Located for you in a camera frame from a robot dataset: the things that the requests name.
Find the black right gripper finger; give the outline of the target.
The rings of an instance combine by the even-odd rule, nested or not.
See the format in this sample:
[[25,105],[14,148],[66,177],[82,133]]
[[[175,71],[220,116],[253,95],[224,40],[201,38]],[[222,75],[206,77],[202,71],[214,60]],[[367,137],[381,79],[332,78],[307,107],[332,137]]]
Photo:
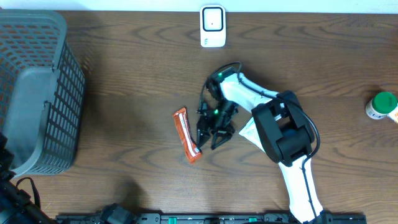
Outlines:
[[197,122],[197,147],[200,149],[210,139],[210,126],[206,116],[201,116]]
[[219,129],[212,131],[211,133],[213,135],[213,139],[211,142],[211,149],[214,150],[229,141],[232,138],[234,132],[234,129]]

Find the red Top chocolate bar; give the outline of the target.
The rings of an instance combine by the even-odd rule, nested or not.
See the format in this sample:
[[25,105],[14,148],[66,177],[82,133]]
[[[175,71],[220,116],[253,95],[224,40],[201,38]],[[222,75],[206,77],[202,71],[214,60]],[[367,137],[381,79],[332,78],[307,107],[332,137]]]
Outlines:
[[192,139],[188,122],[187,109],[183,107],[173,114],[175,127],[189,163],[194,164],[202,156],[201,150]]

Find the mint Zappy wipes pack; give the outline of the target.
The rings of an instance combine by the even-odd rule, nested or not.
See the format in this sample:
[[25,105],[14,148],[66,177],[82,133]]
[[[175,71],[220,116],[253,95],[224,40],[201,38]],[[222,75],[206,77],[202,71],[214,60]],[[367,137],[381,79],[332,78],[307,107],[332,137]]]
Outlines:
[[246,123],[246,125],[240,130],[239,135],[241,135],[242,137],[246,138],[248,141],[256,145],[262,152],[265,152],[259,138],[254,118],[251,118]]

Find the green lid jar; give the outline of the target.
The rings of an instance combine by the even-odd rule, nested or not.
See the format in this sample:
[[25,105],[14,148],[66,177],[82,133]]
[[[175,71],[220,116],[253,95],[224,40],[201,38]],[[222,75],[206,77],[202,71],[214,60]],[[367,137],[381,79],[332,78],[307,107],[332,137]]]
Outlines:
[[371,119],[383,119],[397,108],[397,97],[387,91],[378,93],[365,106],[365,113]]

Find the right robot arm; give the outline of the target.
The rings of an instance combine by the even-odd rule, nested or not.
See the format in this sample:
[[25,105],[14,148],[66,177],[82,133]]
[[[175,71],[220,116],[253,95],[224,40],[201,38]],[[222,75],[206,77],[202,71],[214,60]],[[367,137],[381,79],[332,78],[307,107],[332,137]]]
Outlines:
[[319,150],[320,135],[296,95],[267,90],[232,64],[213,72],[202,89],[218,104],[212,108],[200,98],[197,146],[211,141],[211,148],[216,149],[229,141],[235,132],[231,120],[239,107],[244,108],[252,117],[240,133],[280,167],[291,214],[300,223],[319,222],[323,207],[315,190],[311,160]]

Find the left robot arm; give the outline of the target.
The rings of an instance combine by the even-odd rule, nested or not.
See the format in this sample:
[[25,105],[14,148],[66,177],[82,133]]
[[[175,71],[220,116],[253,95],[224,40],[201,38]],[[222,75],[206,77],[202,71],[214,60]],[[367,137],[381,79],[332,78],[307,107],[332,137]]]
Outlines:
[[[55,224],[42,210],[40,196],[30,177],[23,178],[16,185],[11,179],[16,175],[10,170],[14,155],[6,149],[7,138],[1,134],[1,223],[2,224]],[[18,185],[29,180],[34,192],[34,203],[31,196]]]

